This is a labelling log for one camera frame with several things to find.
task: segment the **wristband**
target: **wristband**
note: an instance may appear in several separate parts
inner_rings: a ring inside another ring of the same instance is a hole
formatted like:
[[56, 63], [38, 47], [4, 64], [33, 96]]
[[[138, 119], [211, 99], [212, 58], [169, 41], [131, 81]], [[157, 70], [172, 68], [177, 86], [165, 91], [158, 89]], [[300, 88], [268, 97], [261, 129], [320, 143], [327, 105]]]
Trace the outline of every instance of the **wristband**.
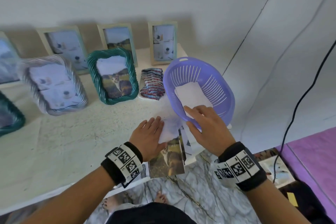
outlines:
[[250, 191], [266, 179], [266, 172], [253, 154], [241, 143], [229, 146], [212, 164], [219, 179], [225, 178], [237, 184], [242, 191]]
[[124, 187], [127, 187], [143, 170], [142, 154], [130, 142], [115, 147], [105, 157], [106, 159], [101, 163], [101, 166], [107, 171], [116, 185], [122, 183]]

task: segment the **bare foot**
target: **bare foot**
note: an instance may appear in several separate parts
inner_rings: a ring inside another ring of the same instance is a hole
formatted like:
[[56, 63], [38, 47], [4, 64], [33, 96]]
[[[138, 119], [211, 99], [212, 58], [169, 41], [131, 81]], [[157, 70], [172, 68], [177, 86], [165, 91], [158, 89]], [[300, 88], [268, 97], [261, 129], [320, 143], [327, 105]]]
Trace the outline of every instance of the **bare foot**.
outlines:
[[103, 200], [103, 208], [109, 213], [112, 212], [117, 206], [121, 205], [117, 195], [113, 195]]
[[168, 204], [168, 200], [167, 200], [166, 196], [164, 194], [162, 194], [161, 191], [159, 191], [156, 194], [156, 198], [155, 198], [154, 202], [162, 203], [162, 204]]

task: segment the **green twisted frame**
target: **green twisted frame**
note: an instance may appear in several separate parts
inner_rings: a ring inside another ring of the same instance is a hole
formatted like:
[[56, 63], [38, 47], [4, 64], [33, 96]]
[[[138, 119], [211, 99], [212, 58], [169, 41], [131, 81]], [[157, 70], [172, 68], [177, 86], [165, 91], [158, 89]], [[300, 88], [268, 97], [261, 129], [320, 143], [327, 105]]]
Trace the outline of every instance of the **green twisted frame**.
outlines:
[[6, 109], [8, 113], [14, 116], [14, 123], [9, 126], [0, 128], [0, 137], [8, 133], [14, 132], [23, 127], [26, 118], [23, 113], [0, 91], [0, 105]]
[[[132, 85], [132, 93], [126, 96], [121, 96], [119, 98], [109, 98], [106, 90], [103, 87], [102, 76], [99, 74], [96, 63], [98, 59], [107, 59], [112, 56], [122, 56], [126, 58], [126, 67], [129, 73], [129, 81]], [[96, 87], [97, 93], [100, 100], [107, 105], [114, 105], [116, 103], [127, 101], [136, 98], [139, 93], [139, 84], [137, 81], [137, 74], [135, 72], [135, 67], [131, 54], [128, 50], [124, 48], [115, 48], [111, 50], [94, 51], [87, 58], [87, 64], [91, 74], [91, 78], [94, 86]]]

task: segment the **black cable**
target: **black cable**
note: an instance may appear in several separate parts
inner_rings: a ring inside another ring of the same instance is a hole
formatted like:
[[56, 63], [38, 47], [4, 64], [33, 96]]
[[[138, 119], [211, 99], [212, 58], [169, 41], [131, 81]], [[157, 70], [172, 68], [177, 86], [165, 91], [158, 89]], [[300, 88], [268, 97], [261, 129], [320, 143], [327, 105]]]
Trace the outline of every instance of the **black cable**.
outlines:
[[273, 183], [275, 182], [275, 178], [276, 178], [276, 175], [277, 175], [277, 174], [275, 173], [275, 164], [276, 164], [276, 162], [277, 162], [277, 159], [278, 159], [279, 156], [281, 155], [282, 150], [284, 149], [285, 139], [286, 139], [288, 130], [290, 129], [291, 125], [292, 125], [293, 122], [294, 122], [295, 114], [296, 114], [296, 110], [297, 110], [297, 108], [299, 107], [299, 104], [301, 103], [302, 99], [304, 99], [304, 97], [308, 94], [308, 92], [309, 92], [309, 91], [313, 88], [313, 86], [315, 85], [315, 83], [316, 83], [316, 81], [317, 81], [317, 78], [318, 78], [318, 76], [320, 75], [321, 69], [322, 69], [322, 67], [323, 67], [323, 65], [324, 65], [324, 63], [325, 63], [325, 61], [326, 61], [327, 58], [329, 57], [330, 53], [331, 53], [332, 50], [334, 49], [335, 45], [336, 45], [336, 40], [335, 40], [335, 42], [333, 43], [333, 45], [330, 47], [328, 53], [326, 54], [326, 56], [324, 57], [324, 59], [323, 59], [321, 65], [320, 65], [320, 67], [318, 68], [317, 73], [316, 73], [316, 75], [315, 75], [315, 79], [314, 79], [314, 81], [313, 81], [313, 84], [312, 84], [312, 85], [309, 87], [309, 89], [302, 95], [302, 97], [301, 97], [300, 100], [297, 102], [297, 104], [296, 104], [296, 106], [295, 106], [295, 108], [294, 108], [292, 121], [291, 121], [291, 123], [288, 125], [288, 127], [287, 127], [287, 129], [286, 129], [285, 135], [283, 136], [283, 140], [282, 140], [282, 144], [281, 144], [281, 149], [280, 149], [280, 151], [279, 151], [279, 153], [278, 153], [278, 155], [276, 156], [275, 161], [274, 161], [274, 179], [273, 179]]

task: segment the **purple surface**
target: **purple surface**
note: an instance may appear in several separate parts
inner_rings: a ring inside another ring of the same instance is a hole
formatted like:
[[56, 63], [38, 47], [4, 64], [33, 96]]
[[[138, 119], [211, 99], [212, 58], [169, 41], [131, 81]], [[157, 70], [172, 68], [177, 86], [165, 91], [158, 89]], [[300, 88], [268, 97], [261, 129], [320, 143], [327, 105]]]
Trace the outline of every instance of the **purple surface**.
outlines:
[[336, 128], [331, 128], [286, 144], [282, 153], [296, 176], [309, 185], [334, 222], [336, 222], [335, 138]]
[[191, 57], [173, 60], [163, 76], [163, 85], [173, 110], [185, 121], [191, 121], [196, 127], [199, 124], [189, 118], [175, 95], [175, 87], [188, 82], [198, 82], [204, 95], [210, 100], [215, 112], [226, 125], [231, 122], [235, 110], [235, 97], [220, 72], [212, 65]]

